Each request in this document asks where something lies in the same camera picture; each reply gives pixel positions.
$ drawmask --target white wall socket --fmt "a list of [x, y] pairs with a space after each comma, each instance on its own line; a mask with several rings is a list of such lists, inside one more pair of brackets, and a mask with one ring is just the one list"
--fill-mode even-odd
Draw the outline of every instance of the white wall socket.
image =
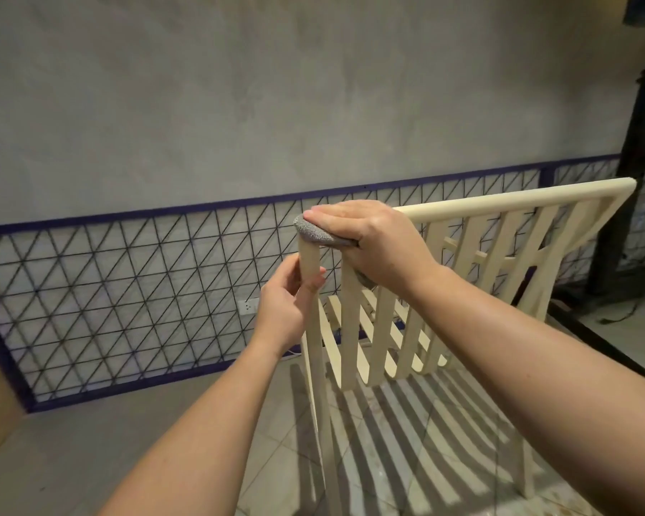
[[237, 301], [239, 315], [253, 315], [258, 311], [258, 303], [261, 300], [258, 297], [250, 298], [247, 301]]

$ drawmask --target human arm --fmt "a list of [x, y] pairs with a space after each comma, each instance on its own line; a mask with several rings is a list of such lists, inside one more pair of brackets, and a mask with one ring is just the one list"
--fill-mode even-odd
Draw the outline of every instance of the human arm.
[[275, 366], [301, 340], [312, 298], [324, 281], [318, 275], [301, 283], [298, 255], [282, 262], [261, 290], [246, 349], [150, 448], [100, 516], [233, 516]]
[[609, 514], [645, 514], [645, 379], [438, 265], [410, 221], [377, 201], [305, 218], [359, 241], [352, 264], [405, 298], [522, 435]]

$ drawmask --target human hand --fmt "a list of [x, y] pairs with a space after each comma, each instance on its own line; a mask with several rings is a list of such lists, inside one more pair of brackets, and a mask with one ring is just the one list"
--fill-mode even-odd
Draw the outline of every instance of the human hand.
[[301, 282], [298, 253], [285, 257], [275, 274], [261, 288], [254, 340], [269, 344], [281, 357], [301, 341], [306, 318], [316, 292], [325, 283], [324, 268], [313, 278]]
[[410, 300], [416, 286], [438, 264], [411, 220], [379, 201], [344, 201], [314, 206], [304, 219], [358, 247], [341, 251], [353, 267]]

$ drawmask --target chair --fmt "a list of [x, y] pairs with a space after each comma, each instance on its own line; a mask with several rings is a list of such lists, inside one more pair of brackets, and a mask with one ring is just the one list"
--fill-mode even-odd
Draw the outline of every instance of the chair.
[[[460, 277], [473, 275], [475, 265], [475, 286], [491, 293], [495, 281], [499, 281], [497, 295], [506, 303], [512, 303], [528, 269], [536, 266], [516, 306], [544, 321], [563, 257], [596, 235], [635, 188], [633, 179], [624, 178], [400, 206], [396, 210], [414, 224], [426, 226], [425, 242], [437, 260], [441, 260], [443, 250], [453, 253], [452, 268]], [[526, 213], [533, 217], [523, 228]], [[458, 239], [448, 236], [455, 219], [463, 219]], [[497, 222], [496, 233], [484, 252], [483, 232], [492, 221]], [[517, 233], [524, 240], [510, 255]], [[317, 274], [320, 247], [299, 237], [298, 250], [302, 276]], [[306, 325], [302, 354], [330, 514], [336, 516], [341, 514], [338, 462], [325, 393], [323, 347], [342, 391], [353, 389], [358, 378], [367, 386], [375, 386], [387, 379], [406, 378], [410, 373], [432, 373], [455, 362], [439, 338], [425, 327], [418, 312], [405, 307], [383, 287], [363, 288], [344, 258], [340, 296], [328, 296], [327, 307], [320, 299], [317, 303]], [[397, 317], [404, 322], [403, 334], [395, 325]], [[335, 325], [340, 326], [339, 346], [332, 328]], [[369, 345], [360, 346], [359, 328], [367, 335]], [[521, 457], [516, 486], [524, 496], [532, 497], [532, 449], [520, 435], [516, 445], [520, 445]]]

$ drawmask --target person's left arm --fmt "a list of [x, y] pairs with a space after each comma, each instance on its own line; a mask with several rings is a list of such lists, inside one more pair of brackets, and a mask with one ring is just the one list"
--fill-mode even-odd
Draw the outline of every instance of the person's left arm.
[[301, 283], [298, 255], [284, 259], [261, 290], [256, 328], [246, 349], [150, 448], [100, 516], [234, 514], [275, 366], [301, 341], [305, 317], [324, 281], [318, 275]]

